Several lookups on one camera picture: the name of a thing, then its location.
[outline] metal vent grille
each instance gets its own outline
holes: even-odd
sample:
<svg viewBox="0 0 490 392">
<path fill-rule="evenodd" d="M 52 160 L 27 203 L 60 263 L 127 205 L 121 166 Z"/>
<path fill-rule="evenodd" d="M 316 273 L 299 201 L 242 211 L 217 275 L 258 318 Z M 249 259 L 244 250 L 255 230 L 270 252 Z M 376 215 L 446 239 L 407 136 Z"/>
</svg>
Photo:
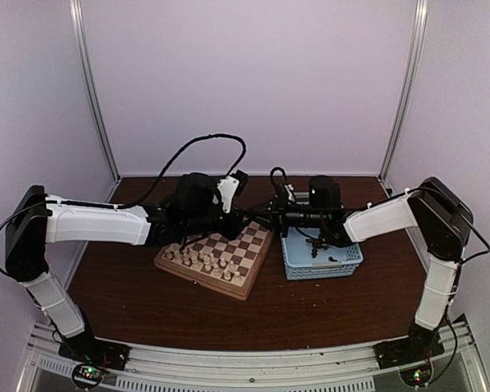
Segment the metal vent grille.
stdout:
<svg viewBox="0 0 490 392">
<path fill-rule="evenodd" d="M 61 374 L 62 376 L 70 376 L 73 368 L 66 363 L 54 359 L 40 358 L 38 366 L 50 372 Z"/>
<path fill-rule="evenodd" d="M 134 379 L 126 379 L 119 377 L 116 382 L 116 389 L 127 392 L 221 392 L 227 389 L 212 389 L 212 388 L 184 388 L 165 386 L 152 381 L 140 381 Z M 374 392 L 374 381 L 371 377 L 366 377 L 356 381 L 344 381 L 330 384 L 328 386 L 321 386 L 315 388 L 301 388 L 301 389 L 279 389 L 279 388 L 264 388 L 262 390 L 276 390 L 280 392 Z M 247 391 L 256 391 L 256 389 L 248 389 Z"/>
</svg>

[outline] blue plastic basket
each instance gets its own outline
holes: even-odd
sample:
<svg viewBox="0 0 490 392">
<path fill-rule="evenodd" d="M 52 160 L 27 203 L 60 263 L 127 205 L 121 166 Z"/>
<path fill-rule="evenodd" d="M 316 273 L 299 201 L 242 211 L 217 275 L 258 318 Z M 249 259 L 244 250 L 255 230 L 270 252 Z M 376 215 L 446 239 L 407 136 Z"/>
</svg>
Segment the blue plastic basket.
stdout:
<svg viewBox="0 0 490 392">
<path fill-rule="evenodd" d="M 319 235 L 319 229 L 303 229 L 303 231 L 313 237 Z M 363 261 L 363 254 L 357 243 L 349 247 L 319 249 L 318 255 L 313 259 L 310 255 L 312 244 L 307 243 L 305 237 L 294 228 L 288 230 L 288 236 L 281 238 L 281 242 L 288 280 L 349 276 Z M 330 256 L 336 262 L 331 262 L 328 259 Z"/>
</svg>

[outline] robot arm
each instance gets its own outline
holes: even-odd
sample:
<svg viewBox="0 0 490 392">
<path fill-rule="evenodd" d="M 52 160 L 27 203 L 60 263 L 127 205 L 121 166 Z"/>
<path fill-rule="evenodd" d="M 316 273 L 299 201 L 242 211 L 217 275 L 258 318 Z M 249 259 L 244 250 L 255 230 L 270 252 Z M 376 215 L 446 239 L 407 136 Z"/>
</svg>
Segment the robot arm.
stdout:
<svg viewBox="0 0 490 392">
<path fill-rule="evenodd" d="M 46 262 L 46 243 L 106 241 L 161 247 L 215 232 L 235 239 L 246 221 L 242 211 L 232 208 L 232 200 L 246 182 L 240 171 L 217 183 L 193 173 L 182 176 L 175 193 L 159 205 L 129 208 L 47 196 L 42 186 L 35 185 L 17 208 L 26 212 L 7 226 L 6 271 L 55 324 L 67 351 L 61 354 L 98 366 L 107 357 L 111 368 L 123 368 L 128 348 L 94 337 L 87 318 Z"/>
<path fill-rule="evenodd" d="M 380 368 L 414 363 L 441 354 L 437 331 L 455 295 L 461 261 L 470 236 L 470 209 L 437 178 L 425 180 L 413 191 L 355 212 L 345 220 L 345 232 L 353 242 L 397 229 L 418 227 L 430 260 L 421 303 L 408 337 L 375 346 Z"/>
</svg>

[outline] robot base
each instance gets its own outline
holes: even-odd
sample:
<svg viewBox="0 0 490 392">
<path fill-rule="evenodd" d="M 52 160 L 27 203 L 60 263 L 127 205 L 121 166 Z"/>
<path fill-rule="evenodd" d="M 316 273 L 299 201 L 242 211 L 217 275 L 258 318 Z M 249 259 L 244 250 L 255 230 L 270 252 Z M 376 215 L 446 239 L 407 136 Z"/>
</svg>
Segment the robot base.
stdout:
<svg viewBox="0 0 490 392">
<path fill-rule="evenodd" d="M 425 347 L 424 345 L 414 345 L 410 336 L 396 341 L 382 341 L 374 346 L 376 360 L 380 369 L 401 367 L 410 363 L 426 361 L 429 357 L 444 353 L 443 344 L 438 343 L 439 335 L 436 339 Z"/>
<path fill-rule="evenodd" d="M 105 367 L 113 370 L 125 370 L 125 364 L 129 358 L 129 351 L 131 350 L 128 345 L 122 345 L 120 343 L 113 343 L 112 341 L 98 341 L 101 344 L 101 349 L 105 352 L 105 358 L 99 357 L 93 359 L 89 365 L 93 365 L 96 368 Z M 74 355 L 71 350 L 64 344 L 60 345 L 58 349 L 58 355 L 64 358 L 73 359 L 75 361 L 83 361 L 83 358 Z"/>
</svg>

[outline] aluminum frame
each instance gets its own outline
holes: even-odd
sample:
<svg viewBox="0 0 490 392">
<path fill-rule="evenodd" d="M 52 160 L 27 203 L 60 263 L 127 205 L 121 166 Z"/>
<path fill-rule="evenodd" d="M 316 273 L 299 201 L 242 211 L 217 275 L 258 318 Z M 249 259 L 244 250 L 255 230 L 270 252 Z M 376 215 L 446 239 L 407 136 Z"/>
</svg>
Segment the aluminum frame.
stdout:
<svg viewBox="0 0 490 392">
<path fill-rule="evenodd" d="M 488 392 L 490 387 L 479 352 L 466 322 L 455 323 L 458 352 L 472 390 Z M 52 338 L 53 327 L 37 323 L 23 357 L 16 392 L 33 390 L 38 369 L 69 376 L 75 362 L 58 356 L 59 344 Z M 454 340 L 448 327 L 440 329 L 445 353 L 452 355 Z M 178 350 L 149 345 L 133 345 L 123 372 L 112 371 L 102 385 L 111 390 L 188 390 L 197 392 L 282 392 L 337 390 L 366 392 L 376 390 L 374 377 L 396 372 L 380 370 L 369 342 L 334 348 L 264 352 L 224 352 Z"/>
<path fill-rule="evenodd" d="M 403 126 L 407 117 L 408 106 L 412 97 L 412 89 L 416 80 L 417 70 L 421 60 L 423 42 L 425 41 L 426 20 L 428 16 L 428 0 L 417 0 L 416 17 L 412 29 L 412 38 L 410 42 L 410 52 L 408 53 L 407 68 L 401 96 L 399 97 L 398 109 L 394 118 L 394 125 L 390 135 L 389 145 L 383 159 L 383 165 L 379 173 L 379 179 L 382 183 L 387 181 L 390 166 L 394 161 L 395 152 L 398 146 L 399 138 L 403 132 Z"/>
<path fill-rule="evenodd" d="M 100 146 L 105 156 L 107 165 L 109 166 L 110 174 L 114 181 L 118 181 L 121 177 L 114 160 L 113 149 L 109 142 L 107 131 L 105 130 L 105 122 L 101 113 L 98 93 L 96 91 L 95 80 L 93 78 L 91 58 L 89 56 L 85 26 L 83 23 L 82 2 L 81 0 L 69 0 L 69 7 L 71 11 L 71 20 L 73 21 L 74 35 L 76 37 L 76 42 L 80 53 L 80 60 L 82 62 L 83 77 L 87 88 L 87 99 L 89 101 L 89 106 L 91 107 L 96 132 L 98 133 Z"/>
</svg>

